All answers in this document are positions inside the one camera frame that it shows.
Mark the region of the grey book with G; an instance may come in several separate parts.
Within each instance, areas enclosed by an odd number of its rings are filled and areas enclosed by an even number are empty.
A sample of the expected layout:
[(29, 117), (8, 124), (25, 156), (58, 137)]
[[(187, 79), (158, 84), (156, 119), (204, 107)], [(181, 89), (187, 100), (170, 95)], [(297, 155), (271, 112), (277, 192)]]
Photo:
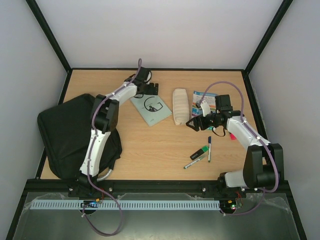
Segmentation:
[(158, 95), (143, 94), (138, 97), (132, 97), (130, 101), (149, 127), (172, 115), (172, 111)]

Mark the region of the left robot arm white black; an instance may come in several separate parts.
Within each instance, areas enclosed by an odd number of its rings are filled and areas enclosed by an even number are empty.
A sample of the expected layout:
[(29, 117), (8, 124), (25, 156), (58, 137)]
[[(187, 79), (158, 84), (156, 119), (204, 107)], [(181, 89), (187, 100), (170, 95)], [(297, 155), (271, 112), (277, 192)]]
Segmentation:
[(137, 72), (124, 80), (123, 84), (106, 95), (97, 95), (93, 104), (89, 145), (79, 169), (79, 180), (95, 181), (100, 171), (100, 162), (111, 133), (116, 130), (119, 108), (137, 95), (157, 95), (159, 85), (151, 83), (150, 69), (139, 66)]

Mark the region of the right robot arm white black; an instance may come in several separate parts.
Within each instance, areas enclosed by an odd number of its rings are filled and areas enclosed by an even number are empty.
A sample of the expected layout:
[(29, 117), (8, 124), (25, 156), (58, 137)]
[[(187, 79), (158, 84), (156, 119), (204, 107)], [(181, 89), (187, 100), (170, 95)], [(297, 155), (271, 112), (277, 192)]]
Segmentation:
[(222, 126), (246, 150), (243, 169), (222, 174), (223, 180), (218, 183), (222, 195), (229, 196), (237, 187), (273, 193), (284, 179), (283, 148), (263, 138), (239, 110), (201, 114), (191, 118), (186, 125), (197, 132)]

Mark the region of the black student bag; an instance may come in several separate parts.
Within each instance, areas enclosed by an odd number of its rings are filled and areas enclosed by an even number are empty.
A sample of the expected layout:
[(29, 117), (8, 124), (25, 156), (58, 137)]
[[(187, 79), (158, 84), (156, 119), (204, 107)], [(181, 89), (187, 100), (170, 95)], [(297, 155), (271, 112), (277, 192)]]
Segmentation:
[(94, 96), (84, 93), (38, 114), (50, 170), (62, 180), (80, 176), (90, 142), (94, 101)]

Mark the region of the beige pencil case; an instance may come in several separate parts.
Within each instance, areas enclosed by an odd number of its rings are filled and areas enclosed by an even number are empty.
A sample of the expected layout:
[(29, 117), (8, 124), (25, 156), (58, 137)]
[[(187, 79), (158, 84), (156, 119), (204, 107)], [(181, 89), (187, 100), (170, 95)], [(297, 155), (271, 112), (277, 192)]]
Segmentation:
[(176, 88), (173, 91), (172, 113), (176, 126), (184, 125), (190, 119), (189, 100), (186, 89)]

